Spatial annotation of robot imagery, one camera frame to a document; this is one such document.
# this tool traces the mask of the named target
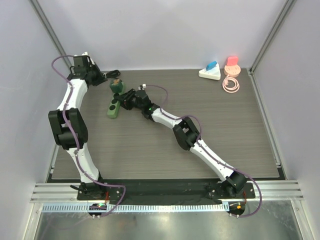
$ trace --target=purple cable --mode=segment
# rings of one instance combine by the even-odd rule
[[[167,118],[169,118],[169,119],[171,119],[171,120],[180,120],[180,119],[183,119],[183,118],[185,118],[185,117],[191,117],[191,118],[194,118],[194,119],[198,122],[199,127],[200,127],[200,130],[199,130],[199,136],[197,137],[196,142],[198,143],[199,147],[200,147],[206,154],[208,154],[208,155],[210,156],[210,158],[212,158],[214,161],[216,161],[219,165],[222,165],[222,166],[226,167],[227,169],[230,169],[230,170],[232,170],[232,171],[235,171],[235,172],[237,172],[237,173],[239,173],[239,174],[242,174],[242,175],[246,176],[246,177],[247,177],[248,179],[250,179],[250,180],[254,183],[254,185],[256,186],[256,188],[257,188],[257,190],[258,190],[258,192],[259,192],[259,204],[258,204],[258,207],[256,208],[256,210],[255,210],[254,212],[249,213],[249,214],[246,214],[246,215],[240,215],[240,216],[237,216],[237,215],[235,215],[235,214],[231,214],[231,215],[234,216],[234,217],[246,218],[246,217],[250,217],[250,216],[256,214],[256,213],[260,210],[261,205],[262,205],[262,193],[261,193],[261,189],[260,189],[260,187],[258,186],[257,182],[256,182],[250,175],[246,174],[245,172],[243,172],[243,171],[241,171],[241,170],[238,170],[238,169],[236,169],[236,168],[234,168],[234,167],[231,167],[231,166],[228,166],[228,165],[226,165],[226,164],[221,163],[221,162],[220,162],[219,160],[217,160],[214,156],[212,156],[212,155],[202,146],[202,144],[200,144],[200,143],[198,142],[199,139],[201,138],[202,126],[201,126],[200,121],[198,120],[197,117],[195,117],[195,116],[193,116],[193,115],[185,115],[185,116],[182,116],[182,117],[174,118],[174,117],[171,117],[171,116],[169,116],[169,115],[167,115],[167,114],[165,114],[165,113],[163,112],[162,106],[167,102],[168,97],[169,97],[169,92],[168,92],[167,89],[165,89],[165,88],[162,87],[162,86],[158,86],[158,85],[146,85],[146,86],[147,86],[147,87],[159,88],[159,89],[162,89],[162,90],[165,91],[166,96],[165,96],[165,99],[164,99],[164,101],[162,102],[162,104],[161,104],[161,106],[160,106],[160,112],[161,112],[164,116],[166,116]]]
[[[115,204],[115,206],[108,212],[104,213],[104,214],[101,214],[101,217],[105,217],[105,216],[108,216],[110,213],[112,213],[113,210],[116,209],[116,207],[122,202],[122,200],[124,199],[124,196],[126,194],[126,186],[124,185],[114,185],[114,184],[105,184],[105,183],[101,183],[95,179],[93,179],[91,176],[89,176],[87,174],[87,172],[84,171],[84,169],[82,168],[82,166],[80,165],[80,162],[79,162],[79,158],[78,158],[78,151],[80,150],[80,143],[79,143],[79,139],[77,137],[77,134],[75,132],[75,130],[73,129],[73,127],[71,126],[69,120],[67,119],[67,116],[66,116],[66,109],[67,109],[67,106],[68,106],[68,103],[69,103],[69,100],[72,96],[72,93],[73,93],[73,85],[72,83],[61,73],[59,72],[54,64],[55,62],[58,60],[58,59],[61,59],[61,58],[66,58],[66,57],[71,57],[73,58],[72,55],[63,55],[63,56],[59,56],[59,57],[56,57],[52,63],[51,63],[51,67],[52,69],[60,76],[62,77],[67,84],[70,85],[70,93],[64,103],[64,106],[63,106],[63,110],[62,110],[62,117],[63,117],[63,120],[64,122],[66,123],[66,125],[68,126],[68,128],[70,129],[71,133],[72,133],[72,136],[74,137],[74,140],[75,140],[75,144],[76,144],[76,150],[74,151],[74,154],[75,154],[75,161],[76,161],[76,164],[77,166],[79,167],[80,171],[88,178],[90,179],[92,182],[94,182],[95,184],[98,184],[100,186],[104,186],[104,187],[109,187],[109,188],[123,188],[123,193],[119,199],[119,201]]]

